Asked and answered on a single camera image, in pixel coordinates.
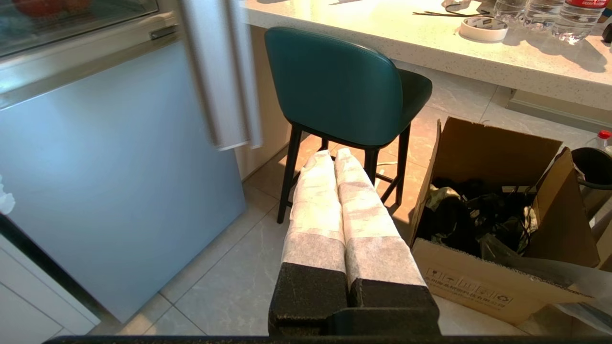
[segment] white cabinet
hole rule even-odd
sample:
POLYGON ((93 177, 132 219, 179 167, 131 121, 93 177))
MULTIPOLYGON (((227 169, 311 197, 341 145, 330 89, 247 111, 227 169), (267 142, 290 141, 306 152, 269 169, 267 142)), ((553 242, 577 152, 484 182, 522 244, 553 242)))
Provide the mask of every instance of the white cabinet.
POLYGON ((87 334, 100 320, 0 236, 0 343, 87 334))

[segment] red bottle cap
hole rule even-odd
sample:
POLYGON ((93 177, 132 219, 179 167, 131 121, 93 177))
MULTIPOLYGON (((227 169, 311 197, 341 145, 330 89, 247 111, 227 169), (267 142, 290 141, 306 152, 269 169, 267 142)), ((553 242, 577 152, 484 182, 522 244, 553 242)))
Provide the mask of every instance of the red bottle cap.
POLYGON ((597 137, 599 137, 602 140, 607 140, 610 138, 610 136, 612 136, 612 133, 607 130, 600 130, 599 134, 597 134, 597 137))

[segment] open cardboard box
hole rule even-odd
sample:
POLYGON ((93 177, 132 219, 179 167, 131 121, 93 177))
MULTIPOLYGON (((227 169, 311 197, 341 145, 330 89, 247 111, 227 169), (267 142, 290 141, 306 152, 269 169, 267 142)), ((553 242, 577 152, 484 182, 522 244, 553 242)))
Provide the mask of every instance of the open cardboard box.
POLYGON ((412 254, 433 294, 511 324, 547 304, 583 302, 589 296, 467 253, 416 239, 425 197, 438 177, 481 179, 490 187, 537 185, 533 208, 539 229, 524 256, 599 264, 568 149, 547 171, 561 142, 449 117, 438 136, 412 215, 412 254))

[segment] white countertop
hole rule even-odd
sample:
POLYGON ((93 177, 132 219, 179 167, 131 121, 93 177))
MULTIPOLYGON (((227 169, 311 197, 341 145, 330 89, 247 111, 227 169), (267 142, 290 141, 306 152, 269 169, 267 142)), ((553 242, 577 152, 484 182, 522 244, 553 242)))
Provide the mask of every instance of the white countertop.
MULTIPOLYGON (((478 5, 472 0, 461 12, 475 13, 478 5)), ((394 60, 612 110, 612 51, 600 34, 575 46, 525 29, 511 29, 502 42, 471 41, 457 32, 462 18, 412 14, 443 13, 441 0, 245 0, 243 6, 251 25, 328 34, 394 60)))

